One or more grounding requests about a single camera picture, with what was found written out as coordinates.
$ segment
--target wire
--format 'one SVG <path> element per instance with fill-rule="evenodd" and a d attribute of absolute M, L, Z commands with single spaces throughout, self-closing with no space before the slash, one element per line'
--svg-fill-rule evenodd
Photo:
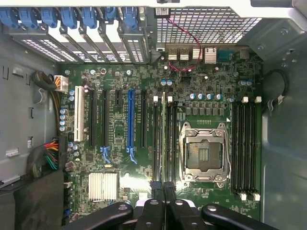
<path fill-rule="evenodd" d="M 175 71 L 179 71 L 179 72 L 186 72 L 186 71 L 189 71 L 189 70 L 193 70 L 196 68 L 196 66 L 199 64 L 199 62 L 201 61 L 201 44 L 199 43 L 198 39 L 193 35 L 191 34 L 189 31 L 185 30 L 184 28 L 180 27 L 179 25 L 177 25 L 176 23 L 174 23 L 172 20 L 170 20 L 169 18 L 166 19 L 168 23 L 171 23 L 173 26 L 177 27 L 179 30 L 181 30 L 182 32 L 190 35 L 191 37 L 194 38 L 194 40 L 196 41 L 198 47 L 200 48 L 200 51 L 199 51 L 199 54 L 198 54 L 198 58 L 197 58 L 197 61 L 196 61 L 196 64 L 192 67 L 189 67 L 189 68 L 183 68 L 183 69 L 178 69 L 177 67 L 173 66 L 172 63 L 169 61 L 168 62 L 168 65 L 169 65 L 169 68 L 172 69 L 172 70 L 175 70 Z"/>

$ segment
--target black plastic handle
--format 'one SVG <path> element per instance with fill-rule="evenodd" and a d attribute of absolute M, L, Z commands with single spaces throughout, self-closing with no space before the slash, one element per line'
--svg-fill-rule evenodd
<path fill-rule="evenodd" d="M 277 230 L 267 224 L 217 204 L 205 205 L 201 209 L 203 220 L 215 225 L 236 230 Z"/>

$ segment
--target white label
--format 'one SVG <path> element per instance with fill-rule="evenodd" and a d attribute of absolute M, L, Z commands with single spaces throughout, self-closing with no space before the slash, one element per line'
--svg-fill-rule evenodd
<path fill-rule="evenodd" d="M 16 149 L 10 149 L 10 150 L 6 150 L 6 151 L 5 151 L 5 155 L 6 155 L 7 157 L 13 157 L 13 156 L 16 156 L 16 155 L 18 155 L 18 154 L 19 154 L 18 148 L 16 148 Z"/>
<path fill-rule="evenodd" d="M 168 15 L 169 9 L 168 8 L 156 8 L 155 9 L 155 14 L 158 16 L 164 16 L 164 15 Z"/>

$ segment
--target blue slot retention clip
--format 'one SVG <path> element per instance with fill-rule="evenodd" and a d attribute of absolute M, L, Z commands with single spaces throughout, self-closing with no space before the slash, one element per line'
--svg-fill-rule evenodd
<path fill-rule="evenodd" d="M 62 7 L 61 18 L 64 25 L 71 29 L 77 28 L 77 17 L 73 7 Z"/>
<path fill-rule="evenodd" d="M 42 7 L 40 8 L 40 14 L 42 16 L 42 21 L 49 27 L 56 28 L 58 26 L 58 19 L 54 8 Z"/>
<path fill-rule="evenodd" d="M 100 152 L 102 153 L 102 156 L 103 156 L 104 160 L 105 160 L 108 164 L 111 163 L 111 161 L 110 161 L 110 159 L 109 159 L 109 153 L 108 153 L 109 150 L 110 150 L 110 147 L 100 147 Z"/>
<path fill-rule="evenodd" d="M 18 8 L 20 21 L 31 29 L 37 29 L 37 17 L 34 14 L 31 7 L 20 7 Z"/>
<path fill-rule="evenodd" d="M 138 161 L 134 158 L 134 90 L 128 90 L 128 131 L 127 131 L 127 153 L 135 164 Z"/>
<path fill-rule="evenodd" d="M 18 16 L 15 15 L 11 7 L 0 7 L 0 21 L 6 26 L 16 29 L 18 25 Z"/>
<path fill-rule="evenodd" d="M 82 20 L 84 25 L 95 29 L 97 27 L 97 19 L 94 7 L 82 7 Z"/>

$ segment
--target motherboard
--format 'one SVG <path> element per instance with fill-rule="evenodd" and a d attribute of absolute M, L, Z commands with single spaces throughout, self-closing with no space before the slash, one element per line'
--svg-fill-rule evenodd
<path fill-rule="evenodd" d="M 166 58 L 61 66 L 72 216 L 134 206 L 152 197 L 151 181 L 173 181 L 197 208 L 216 203 L 259 220 L 261 60 L 226 54 L 188 72 Z"/>

